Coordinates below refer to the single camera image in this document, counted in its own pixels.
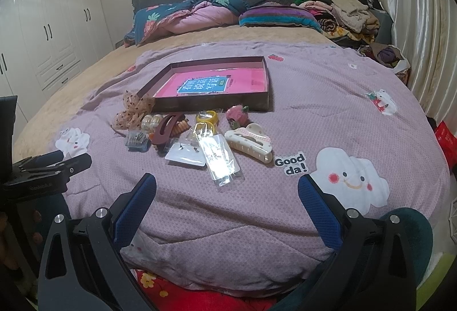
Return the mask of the maroon hair claw clip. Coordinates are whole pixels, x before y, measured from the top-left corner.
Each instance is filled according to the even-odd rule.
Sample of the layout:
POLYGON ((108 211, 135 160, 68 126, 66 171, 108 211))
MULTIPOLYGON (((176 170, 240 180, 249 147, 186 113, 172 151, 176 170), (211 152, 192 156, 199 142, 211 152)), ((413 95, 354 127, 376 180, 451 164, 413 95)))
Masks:
POLYGON ((185 119, 184 113, 169 113, 155 128, 153 133, 149 133, 149 143, 159 152, 165 148, 171 139, 173 128, 179 121, 185 119))

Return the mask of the white earring card packet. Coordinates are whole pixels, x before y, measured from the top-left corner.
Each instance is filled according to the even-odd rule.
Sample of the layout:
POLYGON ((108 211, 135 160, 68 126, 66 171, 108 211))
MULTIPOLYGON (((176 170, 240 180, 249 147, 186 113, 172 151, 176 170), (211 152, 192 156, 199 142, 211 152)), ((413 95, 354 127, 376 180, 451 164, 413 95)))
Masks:
POLYGON ((206 166, 205 156, 198 146, 179 141, 171 145, 168 153, 165 155, 165 159, 169 162, 188 166, 200 168, 206 166))

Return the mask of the yellow rings plastic bag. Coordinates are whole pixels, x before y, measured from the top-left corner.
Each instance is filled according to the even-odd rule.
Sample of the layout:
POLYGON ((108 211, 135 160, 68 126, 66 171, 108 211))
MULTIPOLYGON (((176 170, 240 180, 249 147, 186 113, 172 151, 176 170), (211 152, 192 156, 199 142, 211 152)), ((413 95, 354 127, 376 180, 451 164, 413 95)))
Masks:
POLYGON ((219 116, 215 111, 200 111, 195 117, 193 133, 200 140, 218 134, 219 116))

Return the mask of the clear plastic jewelry packet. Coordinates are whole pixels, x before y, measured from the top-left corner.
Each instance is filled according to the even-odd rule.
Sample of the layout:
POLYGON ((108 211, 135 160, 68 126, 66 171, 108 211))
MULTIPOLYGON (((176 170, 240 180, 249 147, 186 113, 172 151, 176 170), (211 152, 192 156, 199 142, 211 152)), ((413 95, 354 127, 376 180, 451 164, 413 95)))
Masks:
POLYGON ((198 144, 211 179, 217 187, 223 187, 235 180, 244 180, 232 149, 222 134, 201 137, 198 144))

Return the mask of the pink fluffy strawberry clip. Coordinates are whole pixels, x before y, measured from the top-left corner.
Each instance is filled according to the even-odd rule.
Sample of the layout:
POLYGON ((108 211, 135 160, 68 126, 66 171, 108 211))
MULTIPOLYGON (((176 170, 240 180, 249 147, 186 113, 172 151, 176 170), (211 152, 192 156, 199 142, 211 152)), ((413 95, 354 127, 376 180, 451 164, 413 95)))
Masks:
POLYGON ((249 107, 241 104, 230 107, 225 113, 231 129, 245 127, 249 124, 249 107))

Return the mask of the tan bed blanket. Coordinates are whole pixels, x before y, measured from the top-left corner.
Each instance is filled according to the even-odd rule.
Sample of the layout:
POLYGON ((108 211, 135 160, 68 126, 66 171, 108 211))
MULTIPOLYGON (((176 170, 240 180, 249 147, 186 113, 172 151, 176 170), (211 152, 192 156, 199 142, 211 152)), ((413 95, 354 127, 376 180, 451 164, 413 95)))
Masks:
POLYGON ((211 28, 170 36, 140 47, 120 47, 76 76, 55 92, 25 126, 14 143, 15 162, 49 151, 48 145, 61 125, 72 118, 85 100, 102 84, 124 73, 136 59, 148 50, 160 51, 216 41, 275 41, 286 43, 307 42, 330 45, 332 41, 312 28, 240 27, 211 28))

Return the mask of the red floral blanket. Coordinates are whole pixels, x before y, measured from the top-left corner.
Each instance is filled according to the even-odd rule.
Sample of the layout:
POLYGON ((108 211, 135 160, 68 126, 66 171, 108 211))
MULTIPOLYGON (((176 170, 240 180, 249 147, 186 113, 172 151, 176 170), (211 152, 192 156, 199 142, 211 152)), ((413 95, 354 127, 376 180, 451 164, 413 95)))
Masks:
POLYGON ((131 274, 154 306, 161 311, 243 311, 269 310, 274 298, 237 298, 220 292, 191 291, 168 282, 164 278, 141 269, 131 274))

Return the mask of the red bag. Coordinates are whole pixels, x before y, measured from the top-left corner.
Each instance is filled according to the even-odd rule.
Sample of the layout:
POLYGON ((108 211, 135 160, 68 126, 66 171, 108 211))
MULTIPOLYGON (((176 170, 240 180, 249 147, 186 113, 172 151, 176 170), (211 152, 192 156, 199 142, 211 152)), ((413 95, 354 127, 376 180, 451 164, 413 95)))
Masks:
POLYGON ((453 169, 457 163, 457 139, 454 134, 448 129, 444 121, 441 121, 434 130, 435 137, 442 148, 446 161, 450 169, 453 169))

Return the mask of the navy pink folded duvet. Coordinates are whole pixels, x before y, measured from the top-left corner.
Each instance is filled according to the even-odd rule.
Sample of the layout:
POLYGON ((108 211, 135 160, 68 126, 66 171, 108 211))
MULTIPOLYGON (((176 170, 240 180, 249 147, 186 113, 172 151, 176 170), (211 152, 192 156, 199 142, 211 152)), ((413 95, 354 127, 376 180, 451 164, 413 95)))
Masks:
POLYGON ((169 35, 182 35, 208 28, 237 25, 249 9, 243 0, 184 0, 138 10, 133 28, 124 36, 124 46, 140 46, 169 35))

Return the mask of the purple patterned quilt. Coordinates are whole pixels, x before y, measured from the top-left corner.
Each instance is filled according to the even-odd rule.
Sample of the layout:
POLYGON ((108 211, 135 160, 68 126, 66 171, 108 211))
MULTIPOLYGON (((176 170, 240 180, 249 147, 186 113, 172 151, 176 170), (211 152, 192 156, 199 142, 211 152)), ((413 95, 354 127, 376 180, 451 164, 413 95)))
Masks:
POLYGON ((233 296, 284 292, 329 257, 298 196, 302 175, 365 217, 410 207, 431 225, 451 185, 412 92, 388 68, 331 45, 235 41, 146 52, 90 97, 55 145, 92 159, 68 183, 72 217, 111 205, 151 173, 157 195, 123 258, 181 287, 233 296), (271 139, 272 162, 237 154, 241 177, 217 186, 207 169, 125 147, 126 134, 113 122, 126 92, 171 63, 239 56, 266 60, 270 109, 251 119, 271 139))

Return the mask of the pink blue book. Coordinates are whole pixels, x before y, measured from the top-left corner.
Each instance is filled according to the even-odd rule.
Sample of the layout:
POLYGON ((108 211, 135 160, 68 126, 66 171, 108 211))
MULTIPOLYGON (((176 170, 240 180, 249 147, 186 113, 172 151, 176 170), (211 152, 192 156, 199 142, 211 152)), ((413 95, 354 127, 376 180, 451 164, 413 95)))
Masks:
POLYGON ((261 93, 267 86, 264 68, 207 69, 173 73, 159 89, 152 89, 150 92, 156 98, 261 93))

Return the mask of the dark cardboard tray box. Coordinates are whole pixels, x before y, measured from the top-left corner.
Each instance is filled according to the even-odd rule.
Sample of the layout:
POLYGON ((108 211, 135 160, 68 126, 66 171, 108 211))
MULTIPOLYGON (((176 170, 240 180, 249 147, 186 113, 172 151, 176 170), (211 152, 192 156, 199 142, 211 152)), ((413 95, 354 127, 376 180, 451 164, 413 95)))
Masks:
POLYGON ((270 77, 262 56, 196 59, 171 63, 137 92, 153 97, 160 113, 191 113, 245 105, 270 109, 270 77))

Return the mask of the pile of folded clothes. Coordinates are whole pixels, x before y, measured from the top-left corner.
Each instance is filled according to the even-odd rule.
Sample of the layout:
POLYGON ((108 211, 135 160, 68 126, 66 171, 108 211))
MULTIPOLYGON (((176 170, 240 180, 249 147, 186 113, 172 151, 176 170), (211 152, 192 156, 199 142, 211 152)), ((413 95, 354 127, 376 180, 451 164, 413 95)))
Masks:
POLYGON ((407 83, 410 63, 392 43, 394 21, 379 0, 295 0, 293 5, 313 14, 335 44, 356 50, 407 83))

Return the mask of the cream pleated curtain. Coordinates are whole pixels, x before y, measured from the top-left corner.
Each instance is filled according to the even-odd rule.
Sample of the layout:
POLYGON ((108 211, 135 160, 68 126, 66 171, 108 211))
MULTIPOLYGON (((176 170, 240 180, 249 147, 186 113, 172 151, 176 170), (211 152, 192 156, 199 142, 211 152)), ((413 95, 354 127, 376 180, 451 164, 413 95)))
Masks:
POLYGON ((424 112, 456 130, 456 1, 381 0, 411 65, 408 87, 424 112))

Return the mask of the striped purple teal pillow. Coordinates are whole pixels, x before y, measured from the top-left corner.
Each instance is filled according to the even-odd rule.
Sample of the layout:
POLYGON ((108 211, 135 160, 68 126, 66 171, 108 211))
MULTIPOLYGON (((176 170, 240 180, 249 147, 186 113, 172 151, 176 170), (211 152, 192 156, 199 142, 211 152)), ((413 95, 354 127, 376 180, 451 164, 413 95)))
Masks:
POLYGON ((238 22, 245 27, 304 27, 321 32, 319 22, 312 13, 278 3, 251 7, 239 16, 238 22))

